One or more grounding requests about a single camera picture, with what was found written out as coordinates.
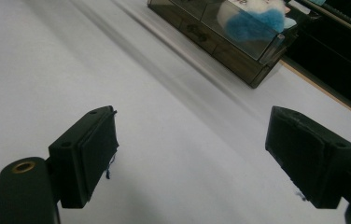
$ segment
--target white table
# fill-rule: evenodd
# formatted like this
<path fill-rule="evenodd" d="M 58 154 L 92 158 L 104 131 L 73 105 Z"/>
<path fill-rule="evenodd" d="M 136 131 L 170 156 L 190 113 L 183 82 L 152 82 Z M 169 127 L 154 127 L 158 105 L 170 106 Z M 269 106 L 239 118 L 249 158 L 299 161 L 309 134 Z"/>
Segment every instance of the white table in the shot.
<path fill-rule="evenodd" d="M 111 179 L 66 223 L 344 223 L 265 150 L 271 107 L 351 142 L 351 111 L 278 64 L 252 90 L 144 0 L 0 0 L 0 171 L 113 105 Z"/>

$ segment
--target blue object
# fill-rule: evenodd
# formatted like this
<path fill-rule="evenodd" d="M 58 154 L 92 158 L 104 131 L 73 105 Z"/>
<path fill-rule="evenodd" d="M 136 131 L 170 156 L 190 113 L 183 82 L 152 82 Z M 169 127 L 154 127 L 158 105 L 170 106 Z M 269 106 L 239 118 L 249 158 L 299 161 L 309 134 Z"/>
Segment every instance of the blue object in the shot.
<path fill-rule="evenodd" d="M 264 13 L 240 11 L 231 17 L 226 26 L 227 35 L 235 41 L 270 41 L 284 29 L 284 15 L 275 9 Z"/>

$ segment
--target transparent storage box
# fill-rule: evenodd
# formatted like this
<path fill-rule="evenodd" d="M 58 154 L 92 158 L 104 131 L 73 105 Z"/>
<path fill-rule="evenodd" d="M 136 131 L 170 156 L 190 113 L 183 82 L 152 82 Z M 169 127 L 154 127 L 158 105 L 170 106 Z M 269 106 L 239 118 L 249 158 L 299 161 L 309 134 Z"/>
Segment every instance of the transparent storage box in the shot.
<path fill-rule="evenodd" d="M 308 17 L 291 9 L 287 17 L 297 25 L 278 33 L 226 0 L 148 0 L 148 6 L 181 33 L 228 67 L 252 88 L 257 88 L 297 37 L 297 27 Z M 237 14 L 248 25 L 247 36 L 235 39 L 218 21 L 220 10 Z"/>

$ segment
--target screw hole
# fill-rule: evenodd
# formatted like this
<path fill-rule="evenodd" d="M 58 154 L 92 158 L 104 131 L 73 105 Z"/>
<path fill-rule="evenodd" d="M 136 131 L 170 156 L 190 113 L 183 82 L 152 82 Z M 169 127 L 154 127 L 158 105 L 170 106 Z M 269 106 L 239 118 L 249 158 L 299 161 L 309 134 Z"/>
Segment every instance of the screw hole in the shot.
<path fill-rule="evenodd" d="M 35 167 L 35 162 L 33 161 L 23 161 L 15 165 L 12 169 L 14 174 L 21 174 L 32 170 Z"/>
<path fill-rule="evenodd" d="M 71 142 L 62 143 L 62 147 L 70 147 L 70 146 L 71 146 Z"/>

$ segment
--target blue fluffy toy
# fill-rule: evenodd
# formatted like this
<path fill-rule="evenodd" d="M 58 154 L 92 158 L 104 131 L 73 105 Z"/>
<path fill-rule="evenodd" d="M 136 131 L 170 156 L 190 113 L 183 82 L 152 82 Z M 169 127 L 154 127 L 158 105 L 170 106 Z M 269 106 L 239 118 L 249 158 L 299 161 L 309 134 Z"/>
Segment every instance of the blue fluffy toy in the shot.
<path fill-rule="evenodd" d="M 231 0 L 222 3 L 217 19 L 237 42 L 271 41 L 284 30 L 285 14 L 283 0 Z"/>

